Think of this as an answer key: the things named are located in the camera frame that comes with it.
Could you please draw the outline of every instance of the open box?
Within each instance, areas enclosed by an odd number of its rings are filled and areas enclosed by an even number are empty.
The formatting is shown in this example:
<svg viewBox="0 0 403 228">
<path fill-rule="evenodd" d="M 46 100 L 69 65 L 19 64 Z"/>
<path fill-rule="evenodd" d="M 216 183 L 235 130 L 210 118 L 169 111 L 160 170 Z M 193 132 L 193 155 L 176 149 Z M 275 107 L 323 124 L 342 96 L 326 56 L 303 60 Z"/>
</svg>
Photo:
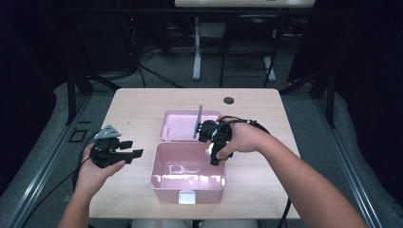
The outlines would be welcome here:
<svg viewBox="0 0 403 228">
<path fill-rule="evenodd" d="M 203 111 L 201 122 L 216 120 L 218 111 Z M 210 164 L 206 143 L 193 138 L 197 110 L 168 110 L 155 152 L 151 187 L 160 201 L 179 204 L 219 202 L 225 186 L 225 164 Z"/>
</svg>

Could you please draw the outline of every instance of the black cable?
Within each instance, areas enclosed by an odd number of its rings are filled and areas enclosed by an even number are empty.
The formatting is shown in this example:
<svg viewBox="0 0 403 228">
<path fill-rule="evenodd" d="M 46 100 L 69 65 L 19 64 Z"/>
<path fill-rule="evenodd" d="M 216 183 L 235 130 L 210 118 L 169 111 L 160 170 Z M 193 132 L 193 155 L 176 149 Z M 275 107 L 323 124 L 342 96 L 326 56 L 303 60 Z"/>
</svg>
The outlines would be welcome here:
<svg viewBox="0 0 403 228">
<path fill-rule="evenodd" d="M 159 74 L 159 73 L 157 73 L 157 72 L 155 72 L 155 71 L 153 71 L 153 70 L 151 70 L 151 69 L 149 69 L 149 68 L 143 66 L 143 65 L 140 64 L 140 63 L 139 63 L 139 67 L 145 69 L 146 71 L 148 71 L 148 72 L 150 72 L 150 73 L 152 73 L 152 74 L 154 74 L 154 75 L 157 76 L 158 78 L 160 78 L 160 79 L 162 79 L 163 81 L 165 81 L 165 82 L 167 82 L 167 83 L 173 85 L 174 87 L 184 88 L 183 85 L 179 85 L 179 84 L 175 83 L 174 81 L 172 81 L 172 80 L 170 80 L 170 79 L 168 79 L 168 78 L 165 78 L 163 75 L 161 75 L 161 74 Z"/>
<path fill-rule="evenodd" d="M 142 55 L 141 59 L 143 60 L 150 60 L 154 57 L 154 51 L 158 50 L 155 46 L 143 47 L 142 48 Z"/>
<path fill-rule="evenodd" d="M 113 75 L 113 76 L 105 76 L 105 75 L 101 75 L 103 78 L 108 79 L 109 81 L 114 81 L 114 80 L 119 80 L 119 79 L 123 79 L 123 78 L 127 78 L 130 75 L 132 75 L 133 73 L 135 73 L 137 70 L 137 68 L 133 67 L 131 69 L 126 70 L 124 73 L 122 74 L 118 74 L 118 75 Z"/>
<path fill-rule="evenodd" d="M 80 165 L 77 165 L 77 167 L 74 169 L 74 171 L 72 171 L 71 173 L 69 173 L 69 174 L 68 174 L 65 178 L 63 178 L 58 184 L 56 184 L 56 186 L 54 186 L 54 187 L 35 205 L 35 207 L 32 208 L 32 210 L 29 212 L 29 214 L 28 214 L 27 217 L 25 218 L 24 223 L 22 224 L 21 227 L 25 227 L 25 226 L 27 225 L 27 222 L 29 221 L 30 217 L 32 217 L 33 213 L 35 213 L 35 211 L 39 208 L 39 206 L 40 206 L 58 187 L 60 187 L 60 185 L 62 185 L 67 179 L 69 179 L 69 178 L 70 178 L 72 175 L 74 175 L 75 173 L 78 173 L 78 171 L 80 170 L 81 165 L 82 165 L 84 162 L 86 162 L 88 159 L 90 159 L 90 157 L 89 157 L 89 158 L 87 158 L 86 160 L 81 161 L 81 160 L 82 160 L 82 157 L 83 157 L 84 149 L 86 148 L 86 144 L 87 144 L 87 143 L 92 139 L 92 137 L 94 137 L 94 136 L 95 136 L 95 134 L 94 134 L 93 136 L 91 136 L 90 138 L 88 138 L 88 139 L 86 140 L 86 142 L 84 143 L 82 149 L 81 149 L 81 153 L 80 153 L 80 154 L 81 154 L 81 157 L 80 157 L 80 161 L 79 161 Z"/>
<path fill-rule="evenodd" d="M 81 165 L 82 165 L 83 153 L 84 153 L 84 150 L 86 149 L 86 145 L 89 143 L 89 141 L 90 141 L 92 138 L 94 138 L 94 136 L 95 136 L 97 133 L 98 133 L 98 132 L 92 134 L 91 137 L 89 137 L 88 139 L 86 139 L 86 141 L 83 143 L 83 146 L 81 147 L 80 154 L 79 154 L 79 156 L 78 156 L 78 158 L 77 158 L 77 166 L 76 166 L 76 169 L 74 170 L 75 173 L 74 173 L 74 176 L 73 176 L 73 178 L 72 178 L 72 180 L 71 180 L 71 181 L 72 181 L 72 184 L 73 184 L 73 191 L 75 190 L 75 185 L 76 185 L 76 182 L 77 182 L 77 179 L 78 179 L 78 173 L 79 173 L 79 171 L 80 171 L 80 167 L 81 167 Z"/>
<path fill-rule="evenodd" d="M 132 221 L 132 220 L 128 220 L 128 221 L 127 221 L 127 226 L 126 226 L 125 228 L 131 228 L 131 227 L 132 227 L 131 221 Z"/>
<path fill-rule="evenodd" d="M 142 69 L 139 67 L 139 73 L 140 73 L 140 75 L 142 76 L 142 80 L 143 80 L 143 88 L 145 88 L 145 78 L 144 78 L 144 75 L 143 75 L 143 71 L 142 71 Z"/>
<path fill-rule="evenodd" d="M 213 129 L 219 128 L 220 126 L 223 126 L 223 125 L 226 125 L 226 124 L 232 124 L 232 123 L 249 123 L 249 122 L 252 122 L 251 120 L 243 120 L 243 119 L 241 119 L 241 118 L 234 117 L 234 116 L 223 116 L 223 117 L 219 118 L 218 121 L 220 122 L 220 121 L 222 121 L 222 119 L 224 119 L 224 118 L 233 118 L 233 119 L 236 119 L 236 120 L 229 121 L 229 122 L 223 122 L 223 123 L 217 124 L 217 125 L 215 125 L 214 127 L 208 129 L 206 132 L 209 132 L 209 131 L 211 131 L 211 130 L 213 130 Z M 267 132 L 268 134 L 270 134 L 269 131 L 267 131 L 267 129 L 265 129 L 263 126 L 261 126 L 261 127 L 262 127 L 262 128 L 259 127 L 259 129 L 261 129 L 261 130 Z M 286 228 L 288 228 L 288 224 L 287 224 L 286 218 L 287 218 L 288 212 L 290 211 L 290 207 L 291 207 L 291 200 L 290 200 L 290 198 L 288 198 L 287 204 L 285 205 L 284 212 L 282 213 L 281 219 L 280 219 L 280 221 L 278 222 L 278 228 L 281 228 L 282 224 L 284 224 L 284 226 L 285 226 Z"/>
<path fill-rule="evenodd" d="M 282 217 L 278 222 L 278 228 L 281 228 L 282 224 L 284 224 L 285 227 L 288 227 L 286 218 L 287 218 L 288 211 L 290 211 L 290 207 L 291 207 L 291 200 L 290 200 L 290 198 L 288 198 L 287 204 L 285 205 L 284 212 L 282 213 Z"/>
</svg>

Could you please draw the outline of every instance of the wrist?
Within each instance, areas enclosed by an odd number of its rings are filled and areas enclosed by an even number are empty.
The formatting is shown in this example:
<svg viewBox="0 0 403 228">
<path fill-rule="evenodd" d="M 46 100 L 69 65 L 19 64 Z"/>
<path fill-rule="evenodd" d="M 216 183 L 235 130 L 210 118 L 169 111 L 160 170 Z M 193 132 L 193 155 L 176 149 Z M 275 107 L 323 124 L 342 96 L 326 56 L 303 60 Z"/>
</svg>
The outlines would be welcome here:
<svg viewBox="0 0 403 228">
<path fill-rule="evenodd" d="M 90 203 L 92 200 L 92 195 L 87 193 L 86 191 L 80 191 L 80 189 L 76 189 L 71 196 L 71 200 L 78 200 L 82 203 Z"/>
<path fill-rule="evenodd" d="M 260 154 L 262 154 L 263 156 L 266 156 L 267 153 L 271 151 L 271 147 L 274 143 L 275 137 L 262 132 L 262 134 L 260 134 L 257 139 L 257 151 L 260 152 Z"/>
</svg>

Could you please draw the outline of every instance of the pink box lid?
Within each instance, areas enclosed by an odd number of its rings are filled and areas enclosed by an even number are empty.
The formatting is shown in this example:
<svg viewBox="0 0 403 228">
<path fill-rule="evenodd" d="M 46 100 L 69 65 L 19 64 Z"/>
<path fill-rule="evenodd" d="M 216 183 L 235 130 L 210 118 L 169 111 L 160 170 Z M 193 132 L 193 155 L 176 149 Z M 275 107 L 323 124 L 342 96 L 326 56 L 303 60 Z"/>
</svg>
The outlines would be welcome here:
<svg viewBox="0 0 403 228">
<path fill-rule="evenodd" d="M 167 110 L 163 118 L 161 139 L 163 141 L 195 142 L 193 138 L 199 110 Z M 221 113 L 219 111 L 203 110 L 201 122 L 215 121 Z"/>
</svg>

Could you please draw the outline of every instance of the forearm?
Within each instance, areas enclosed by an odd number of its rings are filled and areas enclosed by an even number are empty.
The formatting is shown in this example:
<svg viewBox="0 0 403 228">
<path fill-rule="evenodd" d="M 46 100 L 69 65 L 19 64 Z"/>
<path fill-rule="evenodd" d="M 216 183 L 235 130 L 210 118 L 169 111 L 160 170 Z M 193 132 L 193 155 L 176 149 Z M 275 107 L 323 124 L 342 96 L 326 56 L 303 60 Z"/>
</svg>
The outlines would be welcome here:
<svg viewBox="0 0 403 228">
<path fill-rule="evenodd" d="M 59 222 L 59 228 L 88 227 L 91 197 L 75 192 Z"/>
<path fill-rule="evenodd" d="M 259 144 L 299 215 L 309 227 L 366 227 L 347 199 L 276 138 Z"/>
</svg>

